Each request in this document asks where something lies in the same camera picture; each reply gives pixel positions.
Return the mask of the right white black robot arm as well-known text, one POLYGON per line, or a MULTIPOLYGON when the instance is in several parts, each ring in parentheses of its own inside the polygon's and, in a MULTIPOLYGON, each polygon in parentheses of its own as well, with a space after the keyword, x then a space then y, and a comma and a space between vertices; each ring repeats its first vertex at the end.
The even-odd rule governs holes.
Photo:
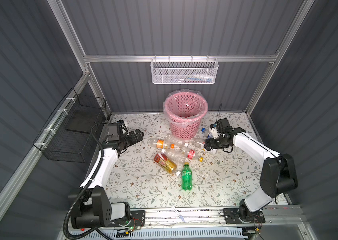
POLYGON ((245 223, 259 222, 263 208, 276 200, 280 194, 298 187, 294 159, 289 154, 280 154, 251 137, 241 127, 233 128, 228 119, 220 119, 210 125, 211 138, 206 138, 207 151, 222 149, 231 153, 233 147, 240 148, 257 161, 261 167, 259 187, 241 200, 235 214, 245 223))

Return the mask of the red label clear bottle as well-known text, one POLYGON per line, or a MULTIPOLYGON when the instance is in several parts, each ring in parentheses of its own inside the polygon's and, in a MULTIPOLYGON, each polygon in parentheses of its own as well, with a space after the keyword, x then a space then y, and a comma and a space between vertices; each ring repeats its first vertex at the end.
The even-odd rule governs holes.
POLYGON ((204 158, 202 157, 202 155, 197 153, 195 150, 191 148, 187 148, 187 147, 183 147, 182 149, 188 159, 203 162, 204 158))

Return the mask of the yellow red tea bottle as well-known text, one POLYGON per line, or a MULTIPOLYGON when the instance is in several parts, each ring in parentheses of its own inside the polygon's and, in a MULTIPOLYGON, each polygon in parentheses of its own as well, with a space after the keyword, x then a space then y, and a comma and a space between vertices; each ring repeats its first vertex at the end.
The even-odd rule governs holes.
POLYGON ((154 162, 170 174, 177 170, 177 165, 164 153, 157 153, 154 157, 154 162))

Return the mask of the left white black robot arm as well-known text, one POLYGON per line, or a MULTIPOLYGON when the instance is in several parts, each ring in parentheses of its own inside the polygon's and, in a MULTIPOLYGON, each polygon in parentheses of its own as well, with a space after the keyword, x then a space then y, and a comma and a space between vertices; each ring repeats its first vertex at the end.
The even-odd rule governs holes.
POLYGON ((92 229, 109 225, 127 225, 131 221, 131 210, 127 202, 111 203, 106 186, 111 171, 128 147, 144 139, 140 130, 128 131, 123 120, 116 123, 99 123, 91 128, 91 136, 99 146, 98 157, 80 188, 69 196, 70 210, 67 222, 73 229, 92 229), (95 136, 100 125, 107 126, 104 141, 95 136))

